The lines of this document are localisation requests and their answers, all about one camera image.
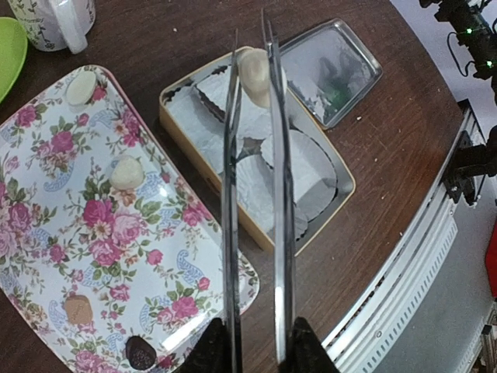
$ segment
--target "brown table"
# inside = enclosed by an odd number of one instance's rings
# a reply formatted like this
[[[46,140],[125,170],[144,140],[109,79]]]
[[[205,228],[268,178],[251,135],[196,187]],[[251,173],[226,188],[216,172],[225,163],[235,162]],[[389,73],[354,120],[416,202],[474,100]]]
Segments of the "brown table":
[[[324,338],[408,227],[462,121],[428,54],[388,0],[100,1],[89,48],[83,54],[40,53],[30,48],[19,81],[0,104],[0,123],[58,78],[91,63],[113,72],[145,122],[152,125],[161,90],[229,52],[235,27],[241,30],[241,45],[262,45],[259,10],[270,3],[282,40],[340,17],[384,68],[373,91],[328,133],[356,178],[356,192],[297,260],[298,313]],[[0,1],[0,16],[4,15],[11,15],[5,0]],[[167,135],[156,127],[155,131],[181,173],[219,218],[218,198]],[[240,240],[262,282],[242,321],[245,369],[274,371],[273,258],[243,231]],[[3,293],[0,320],[0,371],[68,371]]]

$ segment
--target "tweezer handle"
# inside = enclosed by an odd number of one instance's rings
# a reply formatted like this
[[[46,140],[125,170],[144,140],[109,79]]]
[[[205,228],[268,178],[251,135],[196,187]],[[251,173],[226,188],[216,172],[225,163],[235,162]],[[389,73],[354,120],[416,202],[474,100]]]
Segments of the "tweezer handle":
[[[238,77],[235,45],[231,56],[231,77],[224,118],[224,173],[221,192],[223,238],[224,324],[228,331],[231,373],[242,373],[242,332],[238,287],[238,205],[236,197],[236,134],[240,121],[242,87]]]
[[[292,370],[295,315],[294,180],[291,173],[289,124],[281,72],[280,47],[262,10],[262,31],[269,58],[269,91],[274,150],[274,312],[276,359],[280,373]]]

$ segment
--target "brown candy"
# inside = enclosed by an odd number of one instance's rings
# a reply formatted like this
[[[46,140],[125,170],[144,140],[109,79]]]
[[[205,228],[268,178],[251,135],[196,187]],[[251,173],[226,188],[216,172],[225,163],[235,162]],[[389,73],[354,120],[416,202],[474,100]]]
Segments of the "brown candy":
[[[64,309],[71,324],[89,324],[93,320],[92,306],[84,295],[74,295],[67,298]]]
[[[126,357],[133,369],[146,371],[154,366],[157,352],[140,336],[132,336],[126,342]]]

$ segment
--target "metal tray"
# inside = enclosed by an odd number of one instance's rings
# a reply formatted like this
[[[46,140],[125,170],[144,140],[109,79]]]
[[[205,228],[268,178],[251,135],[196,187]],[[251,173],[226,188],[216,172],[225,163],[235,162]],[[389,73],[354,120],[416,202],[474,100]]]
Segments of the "metal tray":
[[[341,19],[301,34],[281,54],[289,87],[325,128],[337,125],[383,74],[377,59]]]

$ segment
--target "white candy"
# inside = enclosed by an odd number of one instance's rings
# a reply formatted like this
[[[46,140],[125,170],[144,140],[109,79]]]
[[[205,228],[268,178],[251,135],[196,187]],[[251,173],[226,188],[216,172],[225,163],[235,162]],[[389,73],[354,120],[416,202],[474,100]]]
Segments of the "white candy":
[[[69,105],[80,106],[93,96],[96,87],[96,74],[93,71],[81,71],[69,84],[65,93]]]
[[[110,185],[118,190],[129,190],[139,187],[143,180],[143,167],[139,161],[132,157],[126,157],[117,163],[110,176]]]
[[[238,59],[240,83],[250,100],[257,106],[269,109],[269,59],[263,49],[243,52]],[[281,70],[283,89],[287,90],[287,75]]]

